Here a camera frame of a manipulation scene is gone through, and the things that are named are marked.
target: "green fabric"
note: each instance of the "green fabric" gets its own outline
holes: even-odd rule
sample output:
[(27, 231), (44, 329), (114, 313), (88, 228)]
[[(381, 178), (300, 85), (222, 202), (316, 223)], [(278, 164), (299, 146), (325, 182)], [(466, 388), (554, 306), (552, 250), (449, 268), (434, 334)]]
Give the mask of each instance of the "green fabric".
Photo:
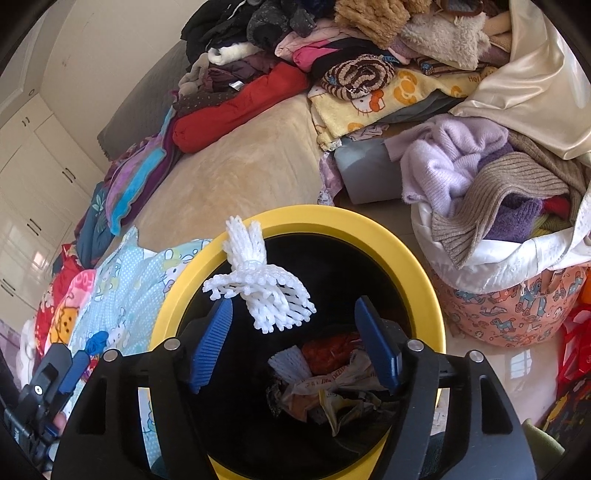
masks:
[(531, 419), (521, 425), (530, 446), (536, 468), (543, 475), (552, 470), (564, 454), (564, 448), (546, 432), (535, 427)]

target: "cabinet door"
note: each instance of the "cabinet door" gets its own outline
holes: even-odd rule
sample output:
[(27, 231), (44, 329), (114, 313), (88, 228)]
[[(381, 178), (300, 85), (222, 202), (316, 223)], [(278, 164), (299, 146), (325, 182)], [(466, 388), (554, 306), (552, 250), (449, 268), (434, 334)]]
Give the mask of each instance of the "cabinet door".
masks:
[(43, 272), (25, 264), (21, 254), (9, 244), (0, 250), (0, 287), (8, 288), (31, 308), (39, 305), (49, 282)]
[(0, 173), (0, 192), (28, 228), (55, 247), (89, 205), (90, 199), (74, 187), (35, 135)]
[(52, 115), (45, 120), (35, 130), (35, 134), (64, 168), (68, 178), (77, 183), (88, 196), (92, 196), (96, 184), (103, 180), (104, 174), (66, 132), (56, 116)]
[(37, 272), (51, 271), (50, 261), (56, 247), (27, 227), (27, 223), (0, 196), (0, 249), (4, 245), (18, 253), (21, 265)]
[(22, 331), (22, 326), (35, 316), (35, 312), (36, 309), (31, 308), (7, 287), (0, 284), (0, 318), (10, 328), (17, 332)]
[(0, 128), (0, 144), (8, 158), (51, 116), (41, 96), (35, 95)]

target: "trash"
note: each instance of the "trash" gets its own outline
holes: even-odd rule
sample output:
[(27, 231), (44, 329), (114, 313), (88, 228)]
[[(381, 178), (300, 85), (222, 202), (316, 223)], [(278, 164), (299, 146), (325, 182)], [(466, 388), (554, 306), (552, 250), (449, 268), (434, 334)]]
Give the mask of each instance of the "trash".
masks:
[(310, 395), (320, 390), (386, 390), (378, 381), (368, 354), (364, 350), (354, 350), (351, 353), (349, 365), (338, 368), (327, 375), (319, 375), (290, 385), (289, 394)]
[(341, 333), (306, 342), (301, 352), (314, 375), (326, 375), (347, 365), (351, 352), (361, 344), (358, 332)]
[(292, 417), (307, 421), (308, 412), (320, 406), (318, 393), (321, 390), (332, 392), (386, 390), (379, 384), (368, 354), (364, 350), (354, 350), (349, 365), (338, 368), (328, 375), (310, 377), (295, 384), (287, 385), (279, 403)]
[(267, 363), (288, 384), (295, 384), (312, 376), (304, 355), (295, 345), (277, 352)]
[[(340, 429), (352, 422), (353, 420), (366, 417), (372, 412), (390, 413), (388, 418), (391, 418), (391, 413), (397, 408), (397, 402), (382, 402), (371, 392), (358, 392), (357, 399), (344, 398), (342, 395), (326, 390), (318, 392), (320, 406), (324, 410), (332, 429), (332, 436), (336, 437)], [(339, 411), (347, 409), (344, 414), (339, 415)]]
[[(352, 400), (350, 398), (344, 398), (337, 393), (327, 392), (326, 390), (320, 390), (318, 392), (318, 398), (320, 400), (320, 406), (324, 410), (324, 413), (326, 413), (326, 418), (328, 418), (333, 437), (338, 435), (342, 426), (347, 425), (355, 419), (360, 419), (376, 409), (372, 403), (366, 403), (361, 399)], [(345, 408), (348, 408), (347, 412), (339, 417), (339, 411)]]

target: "white fur fabric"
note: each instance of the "white fur fabric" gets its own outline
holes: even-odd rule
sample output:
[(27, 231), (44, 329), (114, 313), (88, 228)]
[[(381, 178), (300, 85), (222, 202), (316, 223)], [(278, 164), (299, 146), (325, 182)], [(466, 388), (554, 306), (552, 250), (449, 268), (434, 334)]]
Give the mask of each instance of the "white fur fabric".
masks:
[(22, 327), (20, 350), (17, 355), (17, 377), (24, 388), (33, 378), (35, 364), (35, 320), (27, 320)]
[(476, 70), (478, 57), (491, 46), (482, 32), (486, 14), (456, 17), (418, 14), (404, 25), (400, 37), (422, 55), (462, 70)]
[(230, 47), (210, 48), (207, 52), (209, 61), (214, 65), (225, 65), (231, 61), (242, 60), (262, 49), (250, 42), (235, 43)]

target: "white wall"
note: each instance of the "white wall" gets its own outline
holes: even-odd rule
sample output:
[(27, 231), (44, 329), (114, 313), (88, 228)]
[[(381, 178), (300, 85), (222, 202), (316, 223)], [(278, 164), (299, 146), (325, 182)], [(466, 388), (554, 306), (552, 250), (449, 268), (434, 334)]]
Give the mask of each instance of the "white wall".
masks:
[(47, 63), (41, 96), (102, 169), (96, 140), (204, 0), (76, 0)]
[(41, 88), (47, 60), (74, 0), (57, 0), (18, 46), (0, 76), (0, 126)]

